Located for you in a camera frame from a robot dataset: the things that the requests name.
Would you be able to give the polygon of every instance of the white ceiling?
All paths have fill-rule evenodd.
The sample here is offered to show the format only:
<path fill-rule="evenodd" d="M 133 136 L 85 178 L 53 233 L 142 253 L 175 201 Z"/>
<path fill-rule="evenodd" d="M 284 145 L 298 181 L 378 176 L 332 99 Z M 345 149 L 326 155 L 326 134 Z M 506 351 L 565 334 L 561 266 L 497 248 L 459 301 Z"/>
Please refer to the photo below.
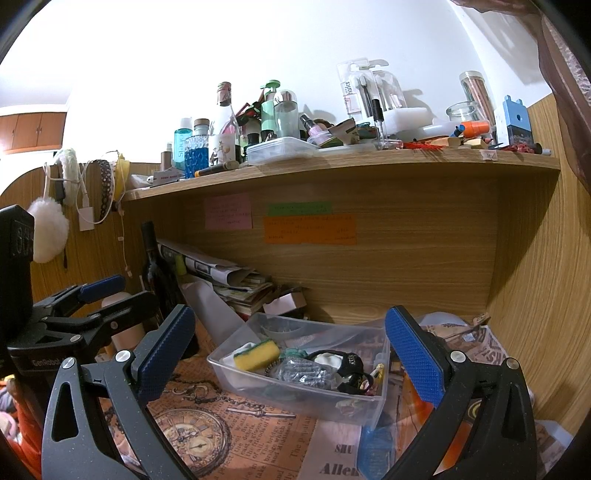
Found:
<path fill-rule="evenodd" d="M 85 18 L 85 5 L 87 0 L 52 0 L 29 22 L 0 64 L 0 108 L 67 102 L 77 59 L 94 28 L 66 18 Z"/>

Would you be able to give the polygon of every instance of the blue plastic item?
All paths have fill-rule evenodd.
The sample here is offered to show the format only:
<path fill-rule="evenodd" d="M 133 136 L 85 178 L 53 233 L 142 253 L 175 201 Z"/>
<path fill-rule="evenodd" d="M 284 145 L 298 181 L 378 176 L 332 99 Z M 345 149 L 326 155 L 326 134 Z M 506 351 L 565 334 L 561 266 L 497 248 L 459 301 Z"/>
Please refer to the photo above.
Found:
<path fill-rule="evenodd" d="M 395 461 L 394 439 L 390 427 L 361 430 L 357 450 L 357 469 L 366 480 L 382 480 Z"/>
<path fill-rule="evenodd" d="M 149 332 L 134 351 L 132 375 L 138 384 L 138 402 L 145 406 L 156 400 L 195 333 L 195 314 L 177 305 L 158 330 Z"/>
<path fill-rule="evenodd" d="M 112 277 L 103 278 L 94 283 L 82 285 L 78 292 L 78 300 L 84 303 L 93 303 L 124 289 L 125 278 L 122 275 L 113 275 Z"/>
<path fill-rule="evenodd" d="M 502 105 L 495 109 L 495 123 L 497 141 L 504 147 L 524 143 L 533 148 L 530 116 L 521 99 L 514 102 L 506 95 Z"/>
<path fill-rule="evenodd" d="M 406 369 L 421 400 L 431 402 L 438 407 L 445 394 L 443 370 L 396 307 L 389 309 L 386 313 L 385 327 L 390 344 Z"/>

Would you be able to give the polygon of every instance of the spray bottle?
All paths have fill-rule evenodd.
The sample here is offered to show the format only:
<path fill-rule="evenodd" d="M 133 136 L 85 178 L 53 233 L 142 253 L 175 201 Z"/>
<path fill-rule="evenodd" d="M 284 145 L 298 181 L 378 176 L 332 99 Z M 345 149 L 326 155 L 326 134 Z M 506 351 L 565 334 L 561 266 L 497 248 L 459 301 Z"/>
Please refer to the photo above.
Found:
<path fill-rule="evenodd" d="M 267 92 L 263 92 L 265 101 L 261 103 L 261 142 L 264 142 L 269 134 L 275 132 L 273 97 L 280 86 L 279 80 L 269 80 L 261 87 L 269 89 Z"/>

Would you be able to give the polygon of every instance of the plastic bag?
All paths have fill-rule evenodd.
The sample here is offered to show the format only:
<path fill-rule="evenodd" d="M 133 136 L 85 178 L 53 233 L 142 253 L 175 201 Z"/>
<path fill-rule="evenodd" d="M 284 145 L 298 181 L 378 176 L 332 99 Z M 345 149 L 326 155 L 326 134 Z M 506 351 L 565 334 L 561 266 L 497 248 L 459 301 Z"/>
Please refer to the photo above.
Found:
<path fill-rule="evenodd" d="M 296 356 L 287 357 L 269 372 L 269 376 L 322 390 L 336 390 L 343 381 L 336 368 Z"/>

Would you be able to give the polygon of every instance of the handwritten note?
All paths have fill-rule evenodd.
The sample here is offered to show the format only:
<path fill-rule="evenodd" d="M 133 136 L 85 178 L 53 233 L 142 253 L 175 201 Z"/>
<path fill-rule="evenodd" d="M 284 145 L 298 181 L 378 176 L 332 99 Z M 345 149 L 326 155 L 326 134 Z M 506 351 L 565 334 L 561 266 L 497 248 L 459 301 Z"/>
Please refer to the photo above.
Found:
<path fill-rule="evenodd" d="M 357 244 L 350 214 L 265 217 L 264 224 L 268 244 Z"/>
<path fill-rule="evenodd" d="M 328 215 L 332 213 L 330 202 L 290 202 L 271 203 L 269 205 L 270 217 L 282 217 L 292 215 Z"/>
<path fill-rule="evenodd" d="M 249 230 L 251 200 L 247 193 L 205 199 L 205 230 Z"/>

